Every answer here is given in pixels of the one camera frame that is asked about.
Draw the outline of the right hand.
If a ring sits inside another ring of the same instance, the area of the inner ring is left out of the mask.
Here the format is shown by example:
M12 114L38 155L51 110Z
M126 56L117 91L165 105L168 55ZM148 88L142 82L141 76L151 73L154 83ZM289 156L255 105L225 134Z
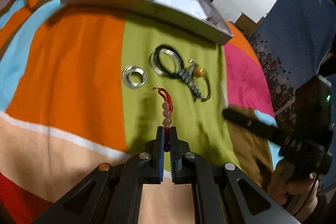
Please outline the right hand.
M293 209L288 209L288 212L298 221L303 222L317 207L318 182L315 182L315 177L312 174L304 181L286 182L282 177L283 173L284 166L279 161L272 173L267 192L280 205L284 205L289 196L298 196L298 203Z

